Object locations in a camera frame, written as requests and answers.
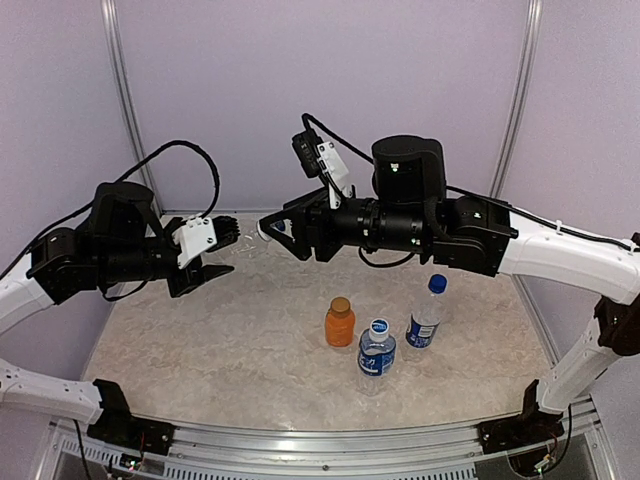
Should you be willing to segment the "blue label water bottle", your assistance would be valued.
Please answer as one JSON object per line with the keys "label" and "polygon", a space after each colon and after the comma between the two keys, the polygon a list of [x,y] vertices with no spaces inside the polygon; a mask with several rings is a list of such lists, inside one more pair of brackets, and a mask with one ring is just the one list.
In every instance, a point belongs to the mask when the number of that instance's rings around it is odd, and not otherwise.
{"label": "blue label water bottle", "polygon": [[357,365],[360,371],[359,388],[367,396],[379,393],[391,371],[396,354],[396,339],[390,323],[383,318],[371,321],[359,339]]}

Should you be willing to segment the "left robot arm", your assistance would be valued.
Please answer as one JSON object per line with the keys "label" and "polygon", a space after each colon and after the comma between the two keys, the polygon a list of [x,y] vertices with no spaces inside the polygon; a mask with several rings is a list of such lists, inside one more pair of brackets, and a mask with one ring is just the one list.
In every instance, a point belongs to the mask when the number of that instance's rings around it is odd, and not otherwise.
{"label": "left robot arm", "polygon": [[[1,329],[58,306],[76,294],[129,282],[164,280],[173,298],[232,272],[206,265],[202,256],[235,243],[236,219],[208,215],[163,225],[152,211],[154,195],[133,182],[100,184],[88,218],[36,240],[1,280]],[[118,384],[69,381],[1,363],[1,401],[24,410],[66,417],[102,430],[121,445],[140,434]]]}

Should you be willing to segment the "clear plastic bottle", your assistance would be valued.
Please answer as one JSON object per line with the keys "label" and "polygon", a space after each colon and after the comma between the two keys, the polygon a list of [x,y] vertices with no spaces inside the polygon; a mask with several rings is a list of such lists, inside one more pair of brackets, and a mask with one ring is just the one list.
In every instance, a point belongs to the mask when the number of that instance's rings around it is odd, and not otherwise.
{"label": "clear plastic bottle", "polygon": [[256,235],[241,235],[229,247],[223,248],[219,254],[225,260],[250,260],[261,257],[268,251],[269,243]]}

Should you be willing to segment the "white blue bottle cap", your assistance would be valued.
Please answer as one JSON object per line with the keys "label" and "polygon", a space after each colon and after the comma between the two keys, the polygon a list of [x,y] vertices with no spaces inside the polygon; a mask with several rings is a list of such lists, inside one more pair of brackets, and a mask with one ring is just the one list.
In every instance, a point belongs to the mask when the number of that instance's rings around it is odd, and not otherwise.
{"label": "white blue bottle cap", "polygon": [[[281,233],[286,233],[287,223],[283,220],[277,220],[270,225],[270,228],[275,229]],[[256,222],[256,232],[257,235],[265,242],[271,242],[273,240],[273,238],[262,229],[261,223],[259,221]]]}

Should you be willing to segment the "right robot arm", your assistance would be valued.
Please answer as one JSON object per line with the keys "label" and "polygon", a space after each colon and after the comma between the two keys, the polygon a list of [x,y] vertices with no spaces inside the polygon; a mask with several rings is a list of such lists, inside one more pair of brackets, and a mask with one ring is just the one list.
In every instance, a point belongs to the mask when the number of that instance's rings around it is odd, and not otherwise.
{"label": "right robot arm", "polygon": [[573,399],[617,360],[639,351],[639,242],[615,240],[449,186],[434,139],[395,135],[374,143],[374,196],[359,198],[333,145],[313,133],[292,146],[322,187],[286,203],[259,227],[300,260],[331,260],[344,246],[391,250],[489,277],[530,276],[599,295],[586,331],[528,388],[511,433],[535,442]]}

